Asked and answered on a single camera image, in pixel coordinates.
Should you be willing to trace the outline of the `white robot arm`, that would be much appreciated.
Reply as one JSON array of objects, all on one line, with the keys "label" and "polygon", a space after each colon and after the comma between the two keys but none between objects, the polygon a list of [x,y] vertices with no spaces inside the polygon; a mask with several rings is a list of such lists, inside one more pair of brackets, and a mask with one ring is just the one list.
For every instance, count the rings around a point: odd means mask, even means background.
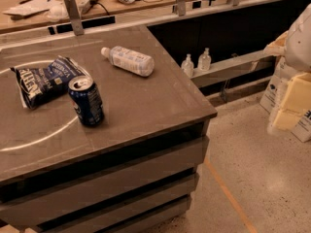
[{"label": "white robot arm", "polygon": [[268,132],[292,131],[311,110],[311,4],[263,50],[279,61],[268,89],[275,91]]}]

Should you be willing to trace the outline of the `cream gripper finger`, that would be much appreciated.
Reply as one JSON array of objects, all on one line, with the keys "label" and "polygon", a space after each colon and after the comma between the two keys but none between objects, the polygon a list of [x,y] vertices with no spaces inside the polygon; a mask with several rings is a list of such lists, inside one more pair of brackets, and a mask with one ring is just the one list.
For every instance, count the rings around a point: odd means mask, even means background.
[{"label": "cream gripper finger", "polygon": [[267,132],[279,135],[291,131],[301,119],[300,115],[289,111],[273,109],[270,113]]},{"label": "cream gripper finger", "polygon": [[302,73],[290,79],[281,108],[294,113],[306,113],[311,109],[310,73]]}]

